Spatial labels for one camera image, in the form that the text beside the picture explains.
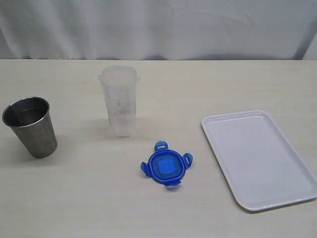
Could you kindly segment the white backdrop curtain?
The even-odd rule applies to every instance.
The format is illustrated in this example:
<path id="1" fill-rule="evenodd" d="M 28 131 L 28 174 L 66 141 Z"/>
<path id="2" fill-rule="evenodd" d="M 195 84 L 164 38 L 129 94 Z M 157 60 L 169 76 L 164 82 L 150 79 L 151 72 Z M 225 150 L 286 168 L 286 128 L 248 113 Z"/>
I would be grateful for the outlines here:
<path id="1" fill-rule="evenodd" d="M 314 60 L 314 0 L 3 0 L 3 59 Z"/>

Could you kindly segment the clear plastic tall container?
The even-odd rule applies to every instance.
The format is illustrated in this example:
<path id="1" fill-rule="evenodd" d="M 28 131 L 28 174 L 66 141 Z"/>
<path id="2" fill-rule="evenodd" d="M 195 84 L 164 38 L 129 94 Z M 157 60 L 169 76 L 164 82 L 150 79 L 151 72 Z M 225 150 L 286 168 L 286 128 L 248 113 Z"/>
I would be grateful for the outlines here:
<path id="1" fill-rule="evenodd" d="M 98 80 L 113 133 L 119 137 L 131 136 L 136 130 L 136 89 L 140 81 L 137 71 L 129 66 L 112 65 L 98 75 Z"/>

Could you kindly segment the white rectangular tray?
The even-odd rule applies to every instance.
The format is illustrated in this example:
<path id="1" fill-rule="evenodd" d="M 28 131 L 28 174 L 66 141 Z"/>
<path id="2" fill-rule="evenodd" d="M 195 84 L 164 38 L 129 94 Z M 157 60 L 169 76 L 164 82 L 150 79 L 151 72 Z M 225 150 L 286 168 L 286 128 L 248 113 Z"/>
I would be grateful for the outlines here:
<path id="1" fill-rule="evenodd" d="M 266 112 L 211 115 L 201 125 L 244 210 L 260 212 L 316 199 L 315 177 Z"/>

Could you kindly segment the blue container lid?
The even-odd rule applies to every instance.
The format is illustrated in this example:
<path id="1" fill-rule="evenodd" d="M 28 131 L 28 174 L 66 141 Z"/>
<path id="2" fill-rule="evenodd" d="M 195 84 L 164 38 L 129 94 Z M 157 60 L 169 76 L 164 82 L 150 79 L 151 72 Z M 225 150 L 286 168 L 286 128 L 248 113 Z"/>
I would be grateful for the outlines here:
<path id="1" fill-rule="evenodd" d="M 140 168 L 147 177 L 163 184 L 167 189 L 173 189 L 181 184 L 192 162 L 193 156 L 190 153 L 180 155 L 170 150 L 165 141 L 158 141 L 154 146 L 154 153 L 147 163 L 141 163 Z"/>

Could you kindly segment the stainless steel cup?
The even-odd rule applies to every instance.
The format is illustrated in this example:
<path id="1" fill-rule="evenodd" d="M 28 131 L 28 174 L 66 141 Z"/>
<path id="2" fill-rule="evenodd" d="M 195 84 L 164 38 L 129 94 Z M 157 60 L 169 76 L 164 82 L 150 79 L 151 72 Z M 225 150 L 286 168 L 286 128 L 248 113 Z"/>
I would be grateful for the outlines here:
<path id="1" fill-rule="evenodd" d="M 33 157 L 44 158 L 57 149 L 47 100 L 35 96 L 20 99 L 4 109 L 2 121 Z"/>

